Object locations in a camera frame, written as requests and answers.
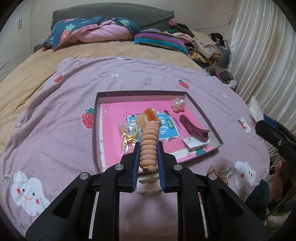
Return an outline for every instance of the wall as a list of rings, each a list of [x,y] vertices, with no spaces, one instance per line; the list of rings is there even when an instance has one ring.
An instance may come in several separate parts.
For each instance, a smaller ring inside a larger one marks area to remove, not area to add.
[[[32,47],[40,44],[50,33],[52,12],[81,4],[96,2],[128,2],[175,10],[175,17],[192,29],[227,23],[228,12],[232,11],[235,0],[35,0],[31,17]]]

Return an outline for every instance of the cartoon cloud print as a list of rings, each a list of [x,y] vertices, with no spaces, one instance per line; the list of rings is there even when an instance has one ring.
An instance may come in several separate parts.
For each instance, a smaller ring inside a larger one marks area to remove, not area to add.
[[[249,163],[246,161],[243,163],[242,161],[237,161],[235,163],[235,184],[237,189],[241,189],[243,186],[245,188],[250,188],[253,186],[253,182],[256,178],[256,172],[251,169]]]
[[[16,205],[22,206],[30,216],[35,216],[36,212],[41,214],[50,204],[44,197],[40,180],[35,177],[28,179],[22,171],[13,176],[10,194]]]

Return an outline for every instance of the white card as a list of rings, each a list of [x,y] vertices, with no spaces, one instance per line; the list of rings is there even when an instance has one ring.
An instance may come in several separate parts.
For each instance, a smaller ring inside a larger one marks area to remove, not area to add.
[[[183,138],[183,141],[190,149],[208,144],[207,141],[200,141],[195,137],[186,137]]]

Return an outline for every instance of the silver screw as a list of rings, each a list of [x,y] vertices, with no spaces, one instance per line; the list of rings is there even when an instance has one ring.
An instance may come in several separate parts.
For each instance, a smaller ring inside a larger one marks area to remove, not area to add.
[[[80,178],[81,178],[82,180],[88,179],[88,177],[89,177],[89,174],[86,173],[86,172],[80,174]]]
[[[177,171],[182,170],[182,168],[183,167],[181,165],[179,165],[179,164],[174,165],[174,169],[177,170]]]
[[[116,170],[122,170],[123,168],[124,168],[124,166],[122,164],[116,164],[115,165]]]
[[[215,173],[210,173],[209,174],[209,179],[216,180],[217,179],[217,175]]]

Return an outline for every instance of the sheer curtain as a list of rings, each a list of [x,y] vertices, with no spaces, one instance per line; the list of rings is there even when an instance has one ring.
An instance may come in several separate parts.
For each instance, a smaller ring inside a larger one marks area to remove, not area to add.
[[[296,134],[296,34],[285,15],[272,0],[238,0],[226,39],[236,93]]]

